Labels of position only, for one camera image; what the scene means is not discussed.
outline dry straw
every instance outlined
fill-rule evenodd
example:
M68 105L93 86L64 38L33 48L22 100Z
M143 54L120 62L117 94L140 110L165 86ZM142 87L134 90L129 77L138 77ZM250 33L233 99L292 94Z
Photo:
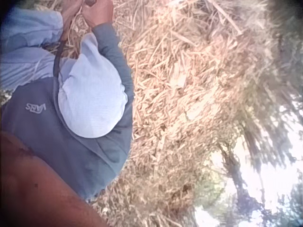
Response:
M267 2L114 1L135 101L129 160L94 205L113 226L182 226L178 217L193 204L204 160L237 133L273 64ZM67 56L77 57L88 31L79 13Z

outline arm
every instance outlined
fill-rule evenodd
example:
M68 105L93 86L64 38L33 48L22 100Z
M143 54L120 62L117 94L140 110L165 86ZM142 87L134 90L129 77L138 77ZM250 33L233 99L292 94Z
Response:
M134 86L131 70L118 47L118 38L111 23L98 25L92 29L97 38L98 50L101 55L107 58L117 69L122 84L125 87L127 103L121 121L115 128L129 127L132 125L132 102L134 100Z
M3 132L0 189L1 215L13 226L106 226L45 162Z

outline white cap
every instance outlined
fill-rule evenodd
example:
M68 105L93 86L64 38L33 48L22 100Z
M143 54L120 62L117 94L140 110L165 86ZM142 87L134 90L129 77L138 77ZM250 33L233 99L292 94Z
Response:
M58 103L69 129L78 136L108 134L121 119L127 95L113 64L100 55L96 37L86 34L80 56L60 84Z

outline sleeve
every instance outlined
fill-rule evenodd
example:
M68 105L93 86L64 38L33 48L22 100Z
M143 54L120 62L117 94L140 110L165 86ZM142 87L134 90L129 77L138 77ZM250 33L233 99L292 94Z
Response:
M99 146L109 159L117 156L125 157L120 158L119 161L113 158L114 160L111 162L111 169L118 175L126 161L131 145L133 129L132 103L134 100L133 80L131 70L118 47L118 38L112 25L102 24L93 28L92 31L98 42L99 53L107 58L117 69L127 95L127 103L121 120L110 133L98 138Z

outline man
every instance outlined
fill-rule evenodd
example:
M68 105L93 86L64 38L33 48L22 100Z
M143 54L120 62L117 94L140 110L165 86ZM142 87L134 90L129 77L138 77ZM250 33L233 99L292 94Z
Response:
M82 0L63 10L13 9L1 28L1 86L15 90L1 108L1 130L19 138L81 198L104 189L126 161L132 134L133 82L111 25L111 0L85 3L92 33L81 41L77 60L54 56L45 43L66 38Z

